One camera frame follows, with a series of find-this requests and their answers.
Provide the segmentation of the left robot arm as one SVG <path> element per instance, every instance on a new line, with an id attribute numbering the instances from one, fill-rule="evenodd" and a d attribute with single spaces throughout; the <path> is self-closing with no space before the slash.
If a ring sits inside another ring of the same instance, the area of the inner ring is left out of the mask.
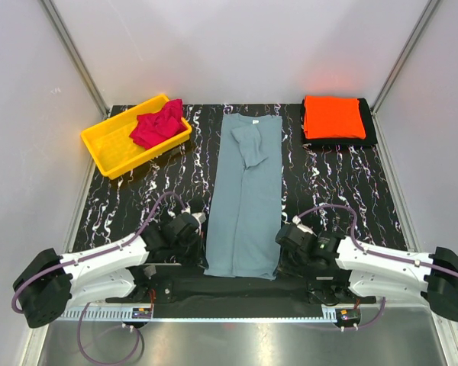
<path id="1" fill-rule="evenodd" d="M 160 266 L 201 266 L 204 213 L 184 212 L 111 244 L 59 255 L 37 254 L 12 288 L 12 308 L 40 328 L 73 307 L 106 300 L 141 303 L 157 293 L 150 280 Z"/>

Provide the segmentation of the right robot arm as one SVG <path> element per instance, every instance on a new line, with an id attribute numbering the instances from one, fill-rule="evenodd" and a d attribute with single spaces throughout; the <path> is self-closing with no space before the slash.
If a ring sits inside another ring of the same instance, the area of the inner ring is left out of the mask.
<path id="1" fill-rule="evenodd" d="M 294 223 L 280 229 L 276 243 L 282 249 L 279 270 L 303 278 L 314 302 L 417 302 L 458 323 L 458 255 L 450 249 L 404 252 L 331 231 L 314 234 Z"/>

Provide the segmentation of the blue-grey t shirt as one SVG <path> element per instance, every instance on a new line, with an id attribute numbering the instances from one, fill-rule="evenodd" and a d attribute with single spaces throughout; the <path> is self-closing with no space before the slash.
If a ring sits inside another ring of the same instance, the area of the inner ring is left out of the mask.
<path id="1" fill-rule="evenodd" d="M 274 279 L 281 220 L 282 118 L 224 115 L 205 274 Z"/>

